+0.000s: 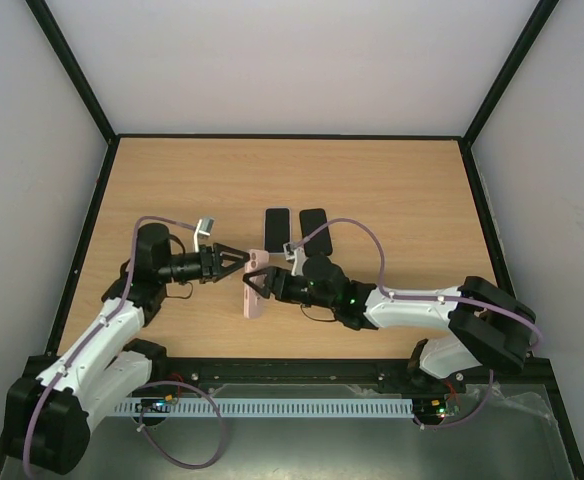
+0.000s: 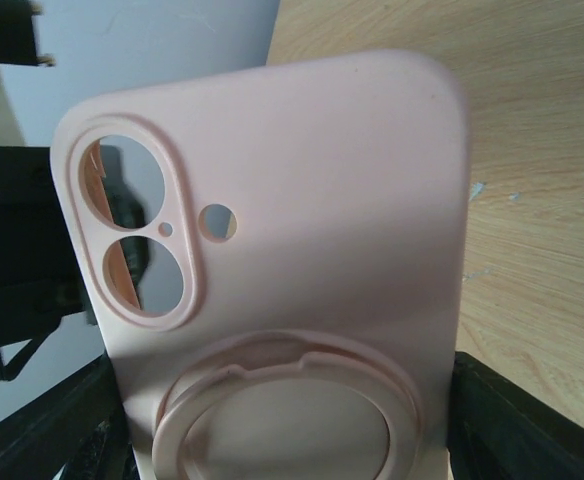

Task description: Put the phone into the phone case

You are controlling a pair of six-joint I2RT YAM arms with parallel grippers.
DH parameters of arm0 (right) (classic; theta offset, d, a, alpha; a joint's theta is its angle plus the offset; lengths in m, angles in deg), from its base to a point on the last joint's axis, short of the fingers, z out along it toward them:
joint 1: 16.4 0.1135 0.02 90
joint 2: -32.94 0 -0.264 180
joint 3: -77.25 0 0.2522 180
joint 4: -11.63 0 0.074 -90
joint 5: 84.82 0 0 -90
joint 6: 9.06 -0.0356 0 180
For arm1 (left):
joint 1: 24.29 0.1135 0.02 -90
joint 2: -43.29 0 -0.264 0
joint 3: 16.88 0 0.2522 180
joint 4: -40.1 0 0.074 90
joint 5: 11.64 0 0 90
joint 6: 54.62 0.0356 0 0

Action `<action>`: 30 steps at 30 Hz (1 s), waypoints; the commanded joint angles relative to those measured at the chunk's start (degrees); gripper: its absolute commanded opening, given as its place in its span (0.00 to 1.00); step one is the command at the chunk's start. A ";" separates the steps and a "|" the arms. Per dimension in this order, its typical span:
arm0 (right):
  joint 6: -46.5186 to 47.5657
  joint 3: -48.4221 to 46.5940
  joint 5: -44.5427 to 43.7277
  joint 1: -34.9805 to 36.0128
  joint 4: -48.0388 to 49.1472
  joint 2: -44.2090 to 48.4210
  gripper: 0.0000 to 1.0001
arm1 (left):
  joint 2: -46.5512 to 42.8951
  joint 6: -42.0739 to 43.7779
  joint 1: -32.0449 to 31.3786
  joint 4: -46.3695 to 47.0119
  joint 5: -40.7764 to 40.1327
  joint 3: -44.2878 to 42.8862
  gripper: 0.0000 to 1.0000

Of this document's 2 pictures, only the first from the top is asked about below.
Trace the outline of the pink phone case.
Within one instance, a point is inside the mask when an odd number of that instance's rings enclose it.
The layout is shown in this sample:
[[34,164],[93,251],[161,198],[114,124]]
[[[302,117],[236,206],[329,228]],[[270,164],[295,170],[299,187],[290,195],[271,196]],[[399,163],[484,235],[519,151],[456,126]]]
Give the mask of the pink phone case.
[[[253,273],[256,270],[269,266],[269,253],[264,250],[250,249],[249,259],[244,266],[245,273]],[[264,309],[265,300],[247,284],[243,284],[243,315],[247,319],[258,318]]]

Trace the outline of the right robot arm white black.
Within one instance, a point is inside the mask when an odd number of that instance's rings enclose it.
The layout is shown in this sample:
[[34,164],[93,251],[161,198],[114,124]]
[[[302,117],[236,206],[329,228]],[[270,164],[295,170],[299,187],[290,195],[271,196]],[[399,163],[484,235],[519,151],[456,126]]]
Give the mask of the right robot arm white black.
[[408,379],[422,392],[479,366],[518,374],[541,338],[528,307],[477,276],[438,290],[392,290],[351,280],[328,257],[317,255],[291,270],[253,269],[243,282],[263,299],[328,309],[335,321],[352,330],[411,327],[442,332],[440,338],[419,341],[412,352]]

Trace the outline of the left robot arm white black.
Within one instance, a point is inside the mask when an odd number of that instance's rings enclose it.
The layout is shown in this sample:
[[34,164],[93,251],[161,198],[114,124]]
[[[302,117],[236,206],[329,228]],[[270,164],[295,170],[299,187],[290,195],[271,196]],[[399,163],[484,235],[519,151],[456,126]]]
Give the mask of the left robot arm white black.
[[131,250],[118,278],[102,297],[102,308],[86,331],[47,368],[23,375],[8,389],[5,449],[28,478],[37,467],[66,474],[77,466],[91,435],[110,409],[128,394],[160,377],[163,347],[128,346],[158,314],[170,283],[216,283],[240,270],[249,253],[223,244],[207,246],[213,220],[189,229],[191,252],[171,250],[173,222],[139,218]]

